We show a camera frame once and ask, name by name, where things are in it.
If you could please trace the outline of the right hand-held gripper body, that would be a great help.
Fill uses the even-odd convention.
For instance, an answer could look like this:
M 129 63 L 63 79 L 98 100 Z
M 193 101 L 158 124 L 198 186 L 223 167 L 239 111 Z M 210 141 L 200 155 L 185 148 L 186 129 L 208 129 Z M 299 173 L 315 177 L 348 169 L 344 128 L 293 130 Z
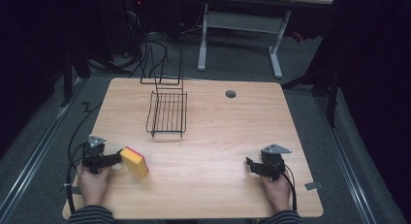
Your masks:
M 268 176 L 272 181 L 278 180 L 279 176 L 285 173 L 285 162 L 283 154 L 291 153 L 287 149 L 278 144 L 271 144 L 261 150 L 261 159 L 263 161 L 262 175 Z

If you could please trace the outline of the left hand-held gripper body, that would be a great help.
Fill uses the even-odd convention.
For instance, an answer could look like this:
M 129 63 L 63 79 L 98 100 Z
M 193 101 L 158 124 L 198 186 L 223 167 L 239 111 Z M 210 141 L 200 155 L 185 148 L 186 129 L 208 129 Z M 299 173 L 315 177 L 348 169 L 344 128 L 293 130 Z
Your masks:
M 89 169 L 91 174 L 97 175 L 99 170 L 110 163 L 110 158 L 103 154 L 107 140 L 90 135 L 82 151 L 81 164 Z

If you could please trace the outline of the yellow sponge with red side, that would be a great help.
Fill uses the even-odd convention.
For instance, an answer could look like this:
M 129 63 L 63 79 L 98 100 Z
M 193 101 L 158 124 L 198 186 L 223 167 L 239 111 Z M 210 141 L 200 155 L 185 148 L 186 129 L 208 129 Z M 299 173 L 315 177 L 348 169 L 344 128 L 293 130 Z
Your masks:
M 140 177 L 146 177 L 149 169 L 146 165 L 144 157 L 134 149 L 125 146 L 120 152 L 121 158 L 124 161 L 127 169 Z

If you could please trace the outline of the person's right hand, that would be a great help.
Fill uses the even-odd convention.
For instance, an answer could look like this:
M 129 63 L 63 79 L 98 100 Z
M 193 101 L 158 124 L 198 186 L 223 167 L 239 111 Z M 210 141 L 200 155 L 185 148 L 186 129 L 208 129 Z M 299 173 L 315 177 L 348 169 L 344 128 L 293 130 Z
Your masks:
M 260 176 L 268 201 L 274 213 L 291 210 L 291 185 L 288 178 L 287 172 L 285 172 L 283 176 L 279 176 L 277 180 L 272 180 L 267 176 Z

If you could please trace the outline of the person's left hand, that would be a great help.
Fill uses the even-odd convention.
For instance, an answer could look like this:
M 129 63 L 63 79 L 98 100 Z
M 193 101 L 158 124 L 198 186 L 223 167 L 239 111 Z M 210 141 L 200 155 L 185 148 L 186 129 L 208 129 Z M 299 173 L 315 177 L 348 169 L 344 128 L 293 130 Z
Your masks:
M 103 168 L 99 174 L 92 174 L 83 165 L 77 166 L 78 187 L 86 206 L 100 206 L 103 203 L 110 171 L 110 168 Z

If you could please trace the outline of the grey tape piece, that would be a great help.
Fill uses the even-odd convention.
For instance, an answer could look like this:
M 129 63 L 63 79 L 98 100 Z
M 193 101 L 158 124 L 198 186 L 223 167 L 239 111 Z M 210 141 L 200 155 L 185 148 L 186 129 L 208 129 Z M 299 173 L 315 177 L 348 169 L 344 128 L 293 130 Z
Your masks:
M 312 181 L 309 183 L 306 183 L 305 188 L 307 191 L 310 190 L 319 190 L 322 189 L 324 187 L 323 183 L 320 181 Z
M 74 185 L 71 184 L 71 183 L 64 183 L 64 184 L 63 184 L 63 187 L 65 188 L 66 193 L 72 193 L 72 194 L 77 194 L 77 195 L 80 195 L 80 194 L 81 194 L 79 188 L 76 187 L 76 186 L 74 186 Z

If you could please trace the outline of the dark computer tower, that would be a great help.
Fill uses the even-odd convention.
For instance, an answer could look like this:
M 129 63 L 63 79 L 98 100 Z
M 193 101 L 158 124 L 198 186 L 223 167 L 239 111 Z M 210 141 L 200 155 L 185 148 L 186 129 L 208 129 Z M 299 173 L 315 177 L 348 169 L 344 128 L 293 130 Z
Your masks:
M 131 34 L 131 51 L 134 56 L 140 53 L 142 41 L 141 2 L 139 0 L 124 0 L 127 25 Z

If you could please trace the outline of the white-legged desk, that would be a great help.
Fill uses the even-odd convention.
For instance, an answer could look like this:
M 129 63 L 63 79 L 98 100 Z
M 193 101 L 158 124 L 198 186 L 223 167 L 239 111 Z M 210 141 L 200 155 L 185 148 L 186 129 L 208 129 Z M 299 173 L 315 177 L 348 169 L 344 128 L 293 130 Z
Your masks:
M 333 0 L 257 0 L 268 1 L 270 4 L 278 2 L 285 5 L 309 5 L 310 7 L 331 5 Z M 228 11 L 210 11 L 208 3 L 204 4 L 202 40 L 200 44 L 198 70 L 206 69 L 207 54 L 207 30 L 209 28 L 240 30 L 248 32 L 274 34 L 276 38 L 272 45 L 268 47 L 269 58 L 273 74 L 276 78 L 282 78 L 282 71 L 279 65 L 277 51 L 286 30 L 292 11 L 286 8 L 280 16 L 262 16 L 254 14 L 236 14 Z

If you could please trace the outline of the metal floor rail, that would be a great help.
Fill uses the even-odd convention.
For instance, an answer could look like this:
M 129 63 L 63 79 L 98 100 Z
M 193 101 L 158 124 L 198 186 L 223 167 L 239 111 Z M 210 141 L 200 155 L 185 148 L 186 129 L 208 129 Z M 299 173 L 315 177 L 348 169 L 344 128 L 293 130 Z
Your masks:
M 74 81 L 73 95 L 54 93 L 31 117 L 6 155 L 0 159 L 0 224 L 7 224 L 37 173 L 54 136 L 87 79 Z
M 314 97 L 314 101 L 332 138 L 332 146 L 336 154 L 337 162 L 363 224 L 377 224 L 375 215 L 369 205 L 363 187 L 361 186 L 349 158 L 347 157 L 338 133 L 336 129 L 330 125 L 327 116 L 326 102 L 323 98 L 318 97 Z

